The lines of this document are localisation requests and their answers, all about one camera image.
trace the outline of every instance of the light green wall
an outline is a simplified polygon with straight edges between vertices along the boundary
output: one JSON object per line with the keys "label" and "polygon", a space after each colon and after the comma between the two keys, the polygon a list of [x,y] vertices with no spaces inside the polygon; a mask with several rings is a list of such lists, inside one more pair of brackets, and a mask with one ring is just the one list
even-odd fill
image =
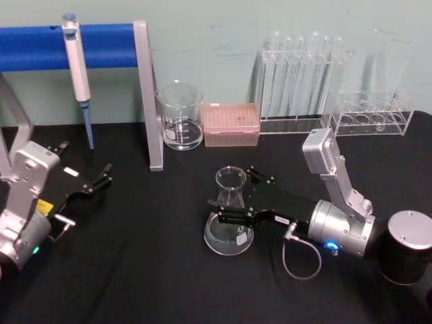
{"label": "light green wall", "polygon": [[[247,99],[256,51],[276,29],[343,36],[355,57],[343,87],[357,89],[365,54],[376,49],[371,35],[377,29],[387,49],[387,88],[407,84],[416,108],[432,112],[432,45],[422,41],[432,30],[432,1],[14,0],[2,3],[0,26],[60,24],[66,11],[83,24],[147,20],[157,84],[187,80],[205,90],[206,102]],[[134,69],[92,70],[89,78],[94,123],[142,117]],[[14,73],[7,79],[35,124],[82,122],[67,71]],[[7,114],[0,116],[3,125],[10,124]]]}

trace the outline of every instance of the glass beaker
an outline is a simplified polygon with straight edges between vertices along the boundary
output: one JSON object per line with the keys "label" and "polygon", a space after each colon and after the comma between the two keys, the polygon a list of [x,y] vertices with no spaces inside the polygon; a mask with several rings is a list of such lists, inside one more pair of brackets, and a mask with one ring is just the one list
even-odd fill
{"label": "glass beaker", "polygon": [[[216,173],[219,185],[217,202],[220,206],[244,208],[243,186],[246,174],[239,167],[224,167]],[[209,248],[221,255],[236,255],[252,244],[254,231],[244,225],[222,224],[218,216],[211,213],[204,228],[204,241]]]}
{"label": "glass beaker", "polygon": [[163,141],[175,150],[186,151],[203,141],[199,110],[204,92],[192,84],[175,81],[155,92],[162,107]]}

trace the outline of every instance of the black tablecloth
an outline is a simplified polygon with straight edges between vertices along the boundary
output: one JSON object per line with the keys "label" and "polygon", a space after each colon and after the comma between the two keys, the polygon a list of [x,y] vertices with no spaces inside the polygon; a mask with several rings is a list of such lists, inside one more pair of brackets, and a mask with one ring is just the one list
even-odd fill
{"label": "black tablecloth", "polygon": [[[78,224],[62,240],[45,242],[17,277],[0,281],[2,323],[432,322],[425,301],[431,268],[414,286],[393,286],[376,264],[321,250],[318,277],[296,281],[281,264],[285,229],[273,224],[239,256],[207,248],[206,201],[217,196],[221,167],[254,165],[286,190],[328,199],[302,155],[306,135],[261,136],[250,148],[165,148],[165,171],[151,173],[142,127],[94,125],[93,155],[83,126],[36,128],[32,139],[42,145],[71,142],[63,164],[90,176],[111,162],[114,181],[105,195],[67,209]],[[353,186],[373,202],[376,217],[432,213],[430,115],[415,113],[405,136],[338,142]],[[288,250],[293,267],[308,263],[309,252],[296,243]]]}

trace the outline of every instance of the yellow label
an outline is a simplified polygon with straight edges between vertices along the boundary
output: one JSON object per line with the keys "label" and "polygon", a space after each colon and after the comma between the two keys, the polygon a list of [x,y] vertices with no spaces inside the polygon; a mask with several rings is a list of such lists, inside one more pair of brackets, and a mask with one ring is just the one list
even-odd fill
{"label": "yellow label", "polygon": [[53,209],[54,205],[49,202],[39,199],[36,205],[36,210],[43,215],[48,215],[48,213]]}

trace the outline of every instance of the cable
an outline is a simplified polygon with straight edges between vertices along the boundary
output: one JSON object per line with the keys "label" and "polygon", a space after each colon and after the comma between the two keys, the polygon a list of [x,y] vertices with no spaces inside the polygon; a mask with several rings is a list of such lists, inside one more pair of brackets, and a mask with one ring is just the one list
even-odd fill
{"label": "cable", "polygon": [[288,275],[290,275],[290,276],[293,277],[294,279],[297,279],[297,280],[310,280],[310,279],[316,277],[316,276],[318,275],[318,273],[320,272],[320,270],[321,270],[321,265],[323,264],[323,260],[321,259],[321,254],[319,254],[318,249],[317,249],[317,248],[316,248],[312,243],[307,242],[307,241],[305,241],[305,240],[300,239],[300,238],[297,237],[297,236],[293,236],[293,235],[292,235],[292,233],[294,232],[294,230],[296,229],[296,227],[297,227],[297,224],[296,224],[296,223],[291,223],[290,226],[289,226],[289,228],[288,228],[288,231],[287,231],[286,234],[285,234],[285,237],[284,237],[284,238],[285,238],[287,241],[289,241],[289,240],[295,240],[295,241],[297,241],[297,242],[299,242],[299,243],[303,243],[303,244],[306,244],[307,246],[311,247],[311,248],[315,251],[315,253],[317,253],[317,256],[318,256],[318,268],[317,268],[317,270],[316,270],[312,275],[309,275],[309,276],[307,276],[307,277],[298,277],[297,275],[294,275],[294,274],[293,274],[293,273],[288,269],[288,266],[286,265],[286,261],[285,261],[285,243],[286,243],[286,242],[283,242],[283,246],[282,246],[282,263],[283,263],[283,267],[285,268],[285,270],[286,270],[286,272],[288,273]]}

